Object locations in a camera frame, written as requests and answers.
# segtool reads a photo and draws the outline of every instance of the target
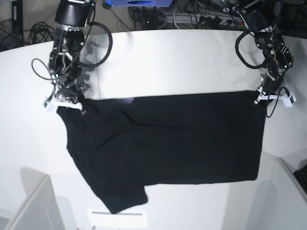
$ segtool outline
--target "white surface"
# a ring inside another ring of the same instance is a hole
[[[260,71],[246,68],[235,55],[238,32],[142,31],[113,34],[109,59],[90,72],[95,99],[145,95],[254,90]],[[103,56],[106,38],[97,36],[83,56]],[[274,157],[307,148],[307,41],[287,39],[296,62],[289,79],[298,102],[294,108],[277,106],[267,120],[260,174],[254,182],[213,185],[156,185],[146,188],[149,202],[132,208],[148,215],[149,230],[243,230],[258,184],[271,178]],[[93,194],[66,150],[66,128],[42,102],[52,86],[31,69],[33,58],[48,61],[52,43],[0,53],[0,208],[15,212],[25,196],[20,169],[50,174],[57,196],[69,200],[77,226],[90,229],[86,210],[106,208]],[[242,53],[263,58],[254,41],[242,41]]]

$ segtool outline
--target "black clothing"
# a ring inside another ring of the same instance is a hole
[[[111,213],[147,202],[145,185],[255,180],[265,108],[256,92],[83,100],[59,107],[67,149]]]

